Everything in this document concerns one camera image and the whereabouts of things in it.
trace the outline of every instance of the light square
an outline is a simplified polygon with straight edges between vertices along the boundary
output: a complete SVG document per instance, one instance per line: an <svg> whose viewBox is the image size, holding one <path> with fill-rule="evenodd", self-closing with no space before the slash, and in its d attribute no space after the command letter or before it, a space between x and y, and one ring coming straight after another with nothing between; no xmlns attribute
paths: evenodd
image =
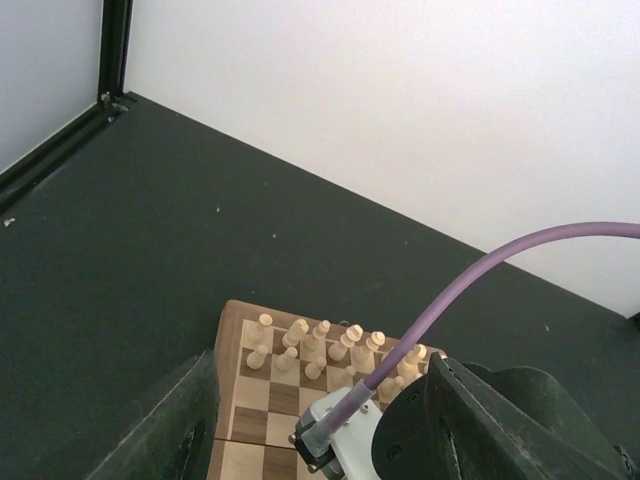
<svg viewBox="0 0 640 480"><path fill-rule="evenodd" d="M263 446L225 442L220 478L225 480L257 480L262 478L263 462Z"/></svg>
<svg viewBox="0 0 640 480"><path fill-rule="evenodd" d="M236 378L236 396L234 403L237 407L264 410L269 408L269 382L257 378Z"/></svg>
<svg viewBox="0 0 640 480"><path fill-rule="evenodd" d="M258 345L266 345L271 352L273 350L273 326L266 328L264 338L260 342L252 342L249 340L249 332L255 324L256 322L253 320L244 319L242 321L242 347L254 350Z"/></svg>
<svg viewBox="0 0 640 480"><path fill-rule="evenodd" d="M297 358L293 361L293 365L286 372L281 372L276 367L277 357L271 358L271 381L276 383L284 383L285 385L300 386L300 360Z"/></svg>
<svg viewBox="0 0 640 480"><path fill-rule="evenodd" d="M305 362L313 362L316 357L324 357L327 358L327 346L324 339L320 340L318 348L316 350L309 350L305 347L304 339L300 342L300 360L304 360Z"/></svg>
<svg viewBox="0 0 640 480"><path fill-rule="evenodd" d="M342 374L343 368L327 366L327 391L335 392L341 387L353 387L353 378L350 378L345 385L334 385L335 378Z"/></svg>
<svg viewBox="0 0 640 480"><path fill-rule="evenodd" d="M300 405L299 414L302 415L307 408L309 408L309 405L326 396L327 392L321 392L320 390L313 390L311 388L300 388L300 401L298 402Z"/></svg>
<svg viewBox="0 0 640 480"><path fill-rule="evenodd" d="M318 472L316 474L309 473L309 469L307 468L307 464L304 463L302 457L298 455L298 475L296 476L296 480L320 480L323 475L322 472Z"/></svg>
<svg viewBox="0 0 640 480"><path fill-rule="evenodd" d="M351 365L353 365L353 367L356 369L357 372L367 373L367 374L373 373L373 371L376 369L375 353L372 353L371 355L369 355L369 358L367 358L365 362L358 364L353 359L353 355L356 348L360 348L360 347L354 347L349 350Z"/></svg>
<svg viewBox="0 0 640 480"><path fill-rule="evenodd" d="M267 445L274 447L293 448L289 443L289 435L296 429L298 417L268 413L267 416Z"/></svg>

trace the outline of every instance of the dark square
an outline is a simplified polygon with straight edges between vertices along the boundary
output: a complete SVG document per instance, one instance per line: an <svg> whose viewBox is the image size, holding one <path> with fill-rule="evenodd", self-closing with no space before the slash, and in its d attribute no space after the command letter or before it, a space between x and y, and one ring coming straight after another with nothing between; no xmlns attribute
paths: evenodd
<svg viewBox="0 0 640 480"><path fill-rule="evenodd" d="M300 387L272 383L269 391L269 411L284 415L299 415Z"/></svg>
<svg viewBox="0 0 640 480"><path fill-rule="evenodd" d="M290 314L280 314L280 315L271 315L273 318L273 326L278 328L284 328L285 330L289 330L289 327L293 324L297 318L293 317Z"/></svg>
<svg viewBox="0 0 640 480"><path fill-rule="evenodd" d="M298 452L291 448L265 447L262 463L264 480L298 477Z"/></svg>
<svg viewBox="0 0 640 480"><path fill-rule="evenodd" d="M360 380L364 380L368 376L369 376L368 373L356 372L356 374L353 376L353 384L355 385Z"/></svg>
<svg viewBox="0 0 640 480"><path fill-rule="evenodd" d="M267 441L267 412L236 407L231 440L264 445Z"/></svg>
<svg viewBox="0 0 640 480"><path fill-rule="evenodd" d="M338 367L338 368L346 368L349 365L351 365L351 351L349 351L349 350L347 350L347 353L345 354L344 357L342 357L342 360L340 360L339 362L336 362L335 360L333 360L329 356L329 348L334 343L336 343L336 342L326 342L326 345L327 345L327 365L330 365L332 367Z"/></svg>
<svg viewBox="0 0 640 480"><path fill-rule="evenodd" d="M332 323L331 328L327 332L327 336L325 338L327 340L333 340L337 342L338 340L340 340L340 337L342 336L342 334L346 331L347 331L346 327L343 327L341 325L334 325Z"/></svg>
<svg viewBox="0 0 640 480"><path fill-rule="evenodd" d="M305 388L311 388L313 390L320 390L321 392L326 392L328 390L327 369L324 368L318 378L316 378L315 380L311 380L304 373L304 369L308 364L309 362L305 362L303 360L300 361L300 386Z"/></svg>
<svg viewBox="0 0 640 480"><path fill-rule="evenodd" d="M274 329L273 330L273 351L274 355L282 355L286 350L285 346L282 345L282 338L285 336L287 332L283 330Z"/></svg>
<svg viewBox="0 0 640 480"><path fill-rule="evenodd" d="M264 359L264 365L258 370L254 370L247 366L247 357L253 350L248 348L242 349L242 358L240 358L240 376L249 378L259 378L260 380L269 380L271 378L271 354Z"/></svg>

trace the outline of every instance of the chessboard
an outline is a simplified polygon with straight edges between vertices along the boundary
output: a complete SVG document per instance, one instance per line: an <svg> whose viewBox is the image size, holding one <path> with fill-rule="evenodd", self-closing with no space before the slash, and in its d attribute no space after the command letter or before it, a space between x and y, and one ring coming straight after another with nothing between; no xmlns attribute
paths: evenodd
<svg viewBox="0 0 640 480"><path fill-rule="evenodd" d="M273 320L258 342L267 346L268 354L262 367L253 370L247 365L247 357L258 343L249 337L263 314L268 314ZM299 318L308 323L309 334L320 322L236 300L225 305L214 348L220 406L208 480L324 478L321 473L308 473L306 465L287 441L289 434L311 403L338 388L333 380L348 365L356 367L355 376L347 384L352 386L373 372L383 355L398 343L397 339L386 337L384 345L374 353L369 363L352 362L350 354L334 361L327 351L340 340L349 325L331 323L322 340L323 345L309 352L304 342L300 342L297 346L299 355L293 367L282 372L276 368L276 358L286 350L282 339ZM364 345L370 336L370 332L364 332L356 345ZM429 355L435 351L444 354L433 347L427 347L427 350ZM317 379L311 380L305 374L305 367L318 355L326 358L326 368ZM421 362L420 372L424 371L429 355ZM372 400L384 411L393 398L385 398L376 392Z"/></svg>

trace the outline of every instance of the black metal frame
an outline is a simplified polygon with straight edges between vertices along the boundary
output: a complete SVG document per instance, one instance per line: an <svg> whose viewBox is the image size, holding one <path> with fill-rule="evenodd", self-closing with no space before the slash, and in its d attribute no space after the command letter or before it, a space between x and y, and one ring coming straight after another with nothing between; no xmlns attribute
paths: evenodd
<svg viewBox="0 0 640 480"><path fill-rule="evenodd" d="M98 102L109 103L123 94L132 9L133 0L103 3Z"/></svg>
<svg viewBox="0 0 640 480"><path fill-rule="evenodd" d="M104 0L96 104L0 175L0 214L6 212L127 108L123 94L133 0Z"/></svg>

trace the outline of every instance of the screw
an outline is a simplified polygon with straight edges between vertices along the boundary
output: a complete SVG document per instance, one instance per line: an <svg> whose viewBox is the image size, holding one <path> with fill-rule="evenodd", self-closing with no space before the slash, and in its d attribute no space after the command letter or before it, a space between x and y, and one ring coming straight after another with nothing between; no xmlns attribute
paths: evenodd
<svg viewBox="0 0 640 480"><path fill-rule="evenodd" d="M398 458L400 456L401 450L402 447L400 445L394 445L393 447L391 447L387 452L387 460L395 460L396 458Z"/></svg>

